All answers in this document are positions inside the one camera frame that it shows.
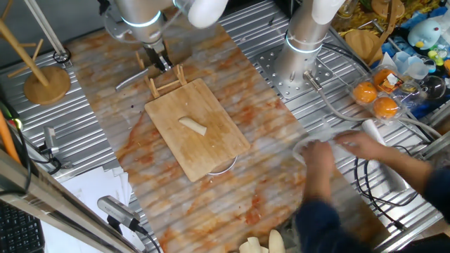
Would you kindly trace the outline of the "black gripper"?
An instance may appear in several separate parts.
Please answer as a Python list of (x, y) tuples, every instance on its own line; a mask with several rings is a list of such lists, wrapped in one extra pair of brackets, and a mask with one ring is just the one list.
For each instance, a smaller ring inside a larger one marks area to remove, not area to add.
[(151, 63), (163, 72), (169, 71), (173, 64), (168, 58), (167, 49), (163, 40), (157, 40), (153, 43), (144, 43), (143, 47)]

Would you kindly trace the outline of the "person's left hand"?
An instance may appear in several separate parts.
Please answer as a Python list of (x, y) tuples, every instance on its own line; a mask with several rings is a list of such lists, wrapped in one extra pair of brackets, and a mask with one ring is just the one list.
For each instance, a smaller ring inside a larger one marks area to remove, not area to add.
[(328, 142), (311, 141), (301, 149), (307, 178), (329, 177), (335, 169), (335, 158)]

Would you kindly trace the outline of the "person's right hand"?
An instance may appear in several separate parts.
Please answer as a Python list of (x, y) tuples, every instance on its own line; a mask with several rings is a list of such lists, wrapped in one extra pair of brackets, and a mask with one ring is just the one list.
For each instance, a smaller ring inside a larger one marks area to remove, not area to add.
[(362, 131), (344, 131), (334, 140), (351, 154), (365, 160), (379, 160), (388, 149)]

